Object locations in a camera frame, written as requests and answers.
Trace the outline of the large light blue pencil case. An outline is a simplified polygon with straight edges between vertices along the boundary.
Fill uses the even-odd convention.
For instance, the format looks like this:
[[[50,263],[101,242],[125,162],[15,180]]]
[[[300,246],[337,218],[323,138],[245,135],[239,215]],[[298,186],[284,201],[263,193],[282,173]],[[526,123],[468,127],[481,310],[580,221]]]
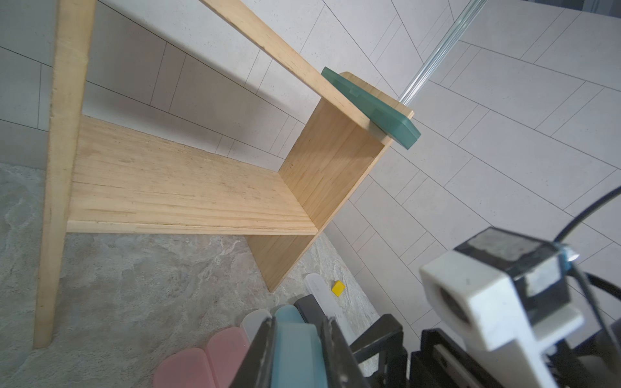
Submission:
[[[280,307],[271,387],[328,387],[323,348],[316,326],[306,323],[299,310]]]

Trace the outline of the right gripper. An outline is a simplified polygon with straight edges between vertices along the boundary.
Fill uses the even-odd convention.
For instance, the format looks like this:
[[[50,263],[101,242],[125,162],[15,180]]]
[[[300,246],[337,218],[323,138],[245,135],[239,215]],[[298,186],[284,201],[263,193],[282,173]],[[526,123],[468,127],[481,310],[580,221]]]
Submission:
[[[372,387],[503,387],[441,329],[423,331],[421,350],[408,353],[403,327],[383,315],[351,345],[359,362],[378,355],[378,371],[368,378]],[[619,354],[602,331],[576,347],[562,340],[553,346],[544,365],[555,387],[619,387]]]

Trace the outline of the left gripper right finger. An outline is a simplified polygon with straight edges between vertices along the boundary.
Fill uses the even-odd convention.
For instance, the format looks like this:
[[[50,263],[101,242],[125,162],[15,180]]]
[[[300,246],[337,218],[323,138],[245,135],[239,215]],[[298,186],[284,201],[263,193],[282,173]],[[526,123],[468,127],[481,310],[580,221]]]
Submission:
[[[328,387],[370,387],[334,318],[323,320],[320,341]]]

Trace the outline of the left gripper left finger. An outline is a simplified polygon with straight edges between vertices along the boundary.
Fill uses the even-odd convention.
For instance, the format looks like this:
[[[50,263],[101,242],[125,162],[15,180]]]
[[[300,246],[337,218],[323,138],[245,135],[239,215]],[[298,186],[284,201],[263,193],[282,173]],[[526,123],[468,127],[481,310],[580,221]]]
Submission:
[[[277,321],[266,318],[260,325],[230,388],[270,388],[277,344]]]

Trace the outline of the black pencil case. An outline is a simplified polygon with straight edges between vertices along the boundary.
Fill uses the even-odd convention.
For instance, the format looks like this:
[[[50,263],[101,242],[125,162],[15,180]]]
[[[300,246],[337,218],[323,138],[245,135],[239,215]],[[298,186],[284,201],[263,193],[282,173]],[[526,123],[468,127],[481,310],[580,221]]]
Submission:
[[[327,320],[320,304],[313,294],[298,299],[294,306],[298,309],[302,320],[315,326],[318,335],[321,335],[323,323]]]

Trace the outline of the pink pencil case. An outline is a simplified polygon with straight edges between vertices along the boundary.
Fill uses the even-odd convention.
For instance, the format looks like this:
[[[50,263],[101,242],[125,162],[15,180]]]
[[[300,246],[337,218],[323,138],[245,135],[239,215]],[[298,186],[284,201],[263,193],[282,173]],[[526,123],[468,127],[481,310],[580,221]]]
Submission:
[[[239,327],[224,329],[213,335],[205,353],[216,387],[230,387],[249,349],[246,332]]]
[[[184,349],[165,359],[155,370],[153,387],[215,387],[204,350]]]

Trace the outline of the dark green pencil case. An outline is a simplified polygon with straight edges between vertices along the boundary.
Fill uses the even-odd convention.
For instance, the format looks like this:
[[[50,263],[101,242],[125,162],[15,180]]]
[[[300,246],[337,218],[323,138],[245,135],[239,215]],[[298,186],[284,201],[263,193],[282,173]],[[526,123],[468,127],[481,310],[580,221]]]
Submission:
[[[388,103],[384,103],[346,79],[330,70],[323,68],[321,74],[336,89],[341,92],[353,105],[364,113],[383,132],[409,150],[420,138],[420,131],[403,113],[398,112]]]

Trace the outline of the clear frosted pencil case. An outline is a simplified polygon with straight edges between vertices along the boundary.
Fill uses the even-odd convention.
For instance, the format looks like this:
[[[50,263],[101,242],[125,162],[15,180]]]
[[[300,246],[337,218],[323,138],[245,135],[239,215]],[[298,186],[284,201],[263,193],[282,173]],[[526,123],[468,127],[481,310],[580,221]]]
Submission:
[[[272,315],[270,314],[268,310],[257,309],[257,310],[254,310],[248,313],[243,318],[240,327],[246,334],[249,344],[251,344],[252,341],[254,341],[254,338],[256,337],[256,334],[259,331],[260,326],[262,325],[263,321],[271,317]]]
[[[307,291],[315,297],[315,300],[318,302],[321,307],[323,313],[328,318],[334,318],[343,333],[344,338],[347,343],[351,345],[356,336],[354,336],[354,331],[349,325],[349,321],[347,320],[344,311],[336,302],[336,297],[329,289],[326,281],[317,273],[309,273],[304,277],[303,280]]]

